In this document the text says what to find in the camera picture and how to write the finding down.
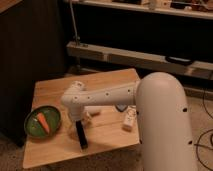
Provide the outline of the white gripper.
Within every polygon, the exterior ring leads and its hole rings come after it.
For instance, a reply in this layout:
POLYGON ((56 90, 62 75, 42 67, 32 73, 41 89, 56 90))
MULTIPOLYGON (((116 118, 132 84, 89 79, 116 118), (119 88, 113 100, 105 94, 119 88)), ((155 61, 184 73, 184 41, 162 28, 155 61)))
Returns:
POLYGON ((84 125, 88 125, 92 121, 92 116, 90 115, 89 112, 87 111, 84 112, 83 107, 69 107, 68 115, 71 121, 77 122, 82 120, 84 125))

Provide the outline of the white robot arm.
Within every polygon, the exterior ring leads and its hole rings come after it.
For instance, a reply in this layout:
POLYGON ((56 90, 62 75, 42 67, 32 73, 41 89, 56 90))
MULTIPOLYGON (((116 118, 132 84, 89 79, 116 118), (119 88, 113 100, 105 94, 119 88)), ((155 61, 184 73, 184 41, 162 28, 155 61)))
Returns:
POLYGON ((174 76, 154 72, 139 81, 90 91, 75 81, 61 102, 76 124, 87 106, 134 105, 144 171, 198 171, 186 94, 174 76))

